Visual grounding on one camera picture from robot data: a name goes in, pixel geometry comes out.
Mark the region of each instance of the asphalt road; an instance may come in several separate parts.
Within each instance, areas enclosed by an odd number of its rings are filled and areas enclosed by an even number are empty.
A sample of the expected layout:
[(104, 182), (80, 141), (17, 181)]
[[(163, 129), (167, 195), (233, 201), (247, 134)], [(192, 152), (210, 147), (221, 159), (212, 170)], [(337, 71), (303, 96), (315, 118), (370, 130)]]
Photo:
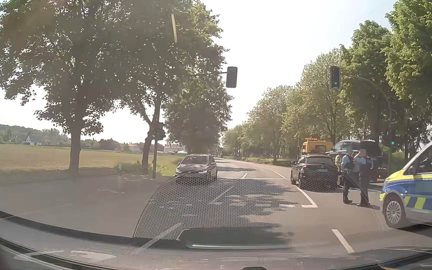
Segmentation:
[(301, 190), (290, 169), (217, 159), (218, 179), (204, 183), (140, 176), (0, 186), (0, 210), (74, 230), (124, 237), (189, 239), (195, 247), (273, 246), (339, 255), (395, 246), (432, 247), (432, 228), (394, 230), (379, 210), (342, 202), (342, 190)]

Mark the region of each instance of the van wheel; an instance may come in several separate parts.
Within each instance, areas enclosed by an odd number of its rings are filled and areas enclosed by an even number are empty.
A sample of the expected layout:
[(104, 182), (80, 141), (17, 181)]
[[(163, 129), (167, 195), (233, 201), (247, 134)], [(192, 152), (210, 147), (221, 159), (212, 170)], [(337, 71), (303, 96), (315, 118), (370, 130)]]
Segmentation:
[(406, 219), (404, 204), (397, 195), (387, 195), (382, 207), (384, 220), (386, 221), (388, 227), (401, 229), (409, 225), (409, 222)]

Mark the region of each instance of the white house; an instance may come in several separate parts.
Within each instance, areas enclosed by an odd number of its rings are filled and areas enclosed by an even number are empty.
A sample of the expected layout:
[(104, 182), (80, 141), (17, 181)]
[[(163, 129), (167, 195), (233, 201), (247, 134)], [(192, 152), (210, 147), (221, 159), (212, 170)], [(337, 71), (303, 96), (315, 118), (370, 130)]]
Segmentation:
[(141, 152), (141, 148), (137, 144), (129, 144), (129, 151), (131, 151), (131, 152)]
[(31, 135), (29, 135), (26, 140), (24, 142), (22, 142), (22, 144), (24, 145), (35, 145), (34, 141), (31, 140)]
[(165, 144), (164, 145), (164, 149), (163, 149), (163, 153), (168, 154), (169, 152), (179, 152), (184, 150), (185, 147), (184, 145), (179, 145), (179, 144)]
[(22, 142), (24, 145), (43, 145), (42, 143), (35, 142), (33, 135), (29, 135), (25, 141)]

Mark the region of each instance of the farmland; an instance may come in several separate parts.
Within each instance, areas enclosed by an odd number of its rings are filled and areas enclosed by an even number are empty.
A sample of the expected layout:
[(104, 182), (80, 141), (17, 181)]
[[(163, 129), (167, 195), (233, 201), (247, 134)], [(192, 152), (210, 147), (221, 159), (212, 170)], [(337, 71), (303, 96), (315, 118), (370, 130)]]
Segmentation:
[[(22, 144), (0, 144), (0, 174), (14, 172), (65, 170), (69, 164), (68, 147), (30, 146)], [(81, 150), (79, 166), (89, 169), (114, 169), (119, 163), (131, 166), (141, 162), (142, 154), (106, 150)], [(182, 156), (158, 156), (158, 171), (162, 175), (174, 175)]]

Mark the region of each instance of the sky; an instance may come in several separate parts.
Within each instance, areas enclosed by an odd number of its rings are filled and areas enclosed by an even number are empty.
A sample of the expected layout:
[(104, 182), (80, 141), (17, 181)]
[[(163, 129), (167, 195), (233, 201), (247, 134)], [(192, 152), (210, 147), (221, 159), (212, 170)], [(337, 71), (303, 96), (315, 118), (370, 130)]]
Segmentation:
[[(303, 66), (340, 44), (351, 46), (351, 36), (359, 24), (373, 20), (389, 28), (385, 18), (394, 0), (202, 0), (213, 14), (219, 14), (224, 30), (216, 43), (230, 49), (227, 65), (237, 66), (237, 87), (228, 88), (232, 120), (229, 128), (242, 123), (267, 88), (294, 85)], [(44, 95), (24, 106), (5, 100), (0, 91), (0, 124), (34, 129), (52, 128), (39, 121), (34, 112), (43, 109)], [(143, 142), (148, 125), (128, 109), (107, 113), (100, 122), (104, 131), (91, 138), (113, 138), (119, 142)]]

